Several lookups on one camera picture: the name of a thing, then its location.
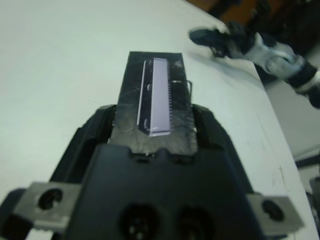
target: white table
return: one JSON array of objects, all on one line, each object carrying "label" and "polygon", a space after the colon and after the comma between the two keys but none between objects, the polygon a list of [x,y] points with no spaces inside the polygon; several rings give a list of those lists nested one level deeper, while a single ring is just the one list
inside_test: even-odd
[{"label": "white table", "polygon": [[255,191],[288,195],[318,239],[277,117],[246,61],[209,60],[188,39],[194,27],[223,28],[183,0],[10,0],[0,3],[0,201],[49,179],[77,127],[117,103],[129,51],[182,53],[193,102],[230,135]]}]

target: comb-like blade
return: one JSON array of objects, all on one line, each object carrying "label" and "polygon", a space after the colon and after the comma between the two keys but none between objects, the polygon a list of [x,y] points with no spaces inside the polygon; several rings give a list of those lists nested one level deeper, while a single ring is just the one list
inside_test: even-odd
[{"label": "comb-like blade", "polygon": [[170,134],[171,93],[167,59],[144,61],[137,125],[150,137]]}]

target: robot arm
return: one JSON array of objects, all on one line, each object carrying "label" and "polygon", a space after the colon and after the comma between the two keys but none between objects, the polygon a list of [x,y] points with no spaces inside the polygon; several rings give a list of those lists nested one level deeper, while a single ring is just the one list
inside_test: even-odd
[{"label": "robot arm", "polygon": [[250,32],[236,23],[230,23],[228,30],[229,33],[222,33],[217,29],[198,29],[191,31],[189,37],[197,45],[211,48],[215,57],[252,61],[320,108],[320,73],[316,67],[269,35]]}]

